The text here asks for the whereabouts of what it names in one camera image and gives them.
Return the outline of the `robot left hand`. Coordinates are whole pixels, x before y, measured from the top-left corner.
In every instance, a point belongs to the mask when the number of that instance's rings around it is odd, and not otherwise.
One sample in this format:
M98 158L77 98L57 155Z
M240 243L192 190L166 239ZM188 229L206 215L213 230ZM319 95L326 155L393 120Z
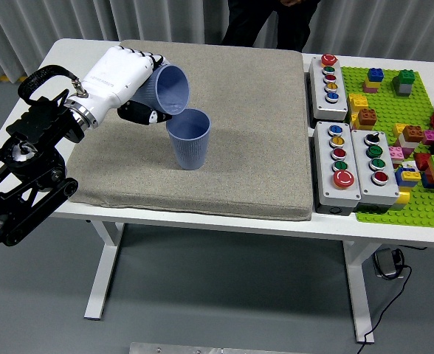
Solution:
M162 55L112 47L77 84L77 93L68 100L69 107L86 128L96 128L113 108L123 119L142 125L170 119L162 108L131 100L144 83L151 82L151 76L168 64Z

